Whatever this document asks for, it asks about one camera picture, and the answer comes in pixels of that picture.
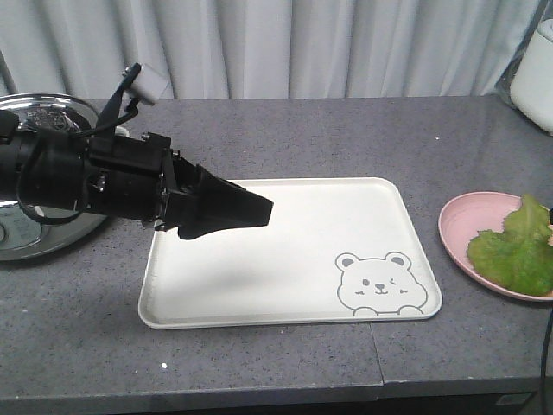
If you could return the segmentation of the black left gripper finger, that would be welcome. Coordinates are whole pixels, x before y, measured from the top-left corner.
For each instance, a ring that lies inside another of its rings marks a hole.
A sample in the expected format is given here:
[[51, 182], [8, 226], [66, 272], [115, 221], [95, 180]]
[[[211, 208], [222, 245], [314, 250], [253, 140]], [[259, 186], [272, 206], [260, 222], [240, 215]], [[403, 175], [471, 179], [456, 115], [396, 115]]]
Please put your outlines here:
[[273, 202], [249, 191], [171, 195], [166, 226], [177, 228], [180, 239], [192, 240], [218, 231], [264, 227]]
[[256, 200], [259, 195], [229, 182], [200, 164], [194, 166], [194, 198], [198, 200]]

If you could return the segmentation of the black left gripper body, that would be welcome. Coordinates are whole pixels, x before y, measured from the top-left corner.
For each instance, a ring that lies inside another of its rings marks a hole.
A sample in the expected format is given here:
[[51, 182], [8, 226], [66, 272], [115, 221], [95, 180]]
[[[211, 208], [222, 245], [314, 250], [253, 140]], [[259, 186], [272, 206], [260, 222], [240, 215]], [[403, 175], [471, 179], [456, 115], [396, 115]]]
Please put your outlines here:
[[116, 135], [88, 140], [85, 211], [161, 223], [158, 230], [189, 226], [200, 218], [201, 173], [171, 139], [157, 134], [141, 141]]

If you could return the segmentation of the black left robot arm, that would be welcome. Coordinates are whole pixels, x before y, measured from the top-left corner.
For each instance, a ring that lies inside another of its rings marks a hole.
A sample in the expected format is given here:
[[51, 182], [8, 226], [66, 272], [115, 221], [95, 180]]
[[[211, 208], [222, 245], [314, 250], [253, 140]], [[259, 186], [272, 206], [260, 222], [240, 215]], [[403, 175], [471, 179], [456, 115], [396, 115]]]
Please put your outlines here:
[[234, 228], [264, 227], [273, 203], [173, 152], [171, 140], [114, 131], [77, 137], [37, 127], [23, 130], [1, 112], [1, 198], [19, 202], [32, 220], [62, 225], [99, 214], [175, 229], [192, 240]]

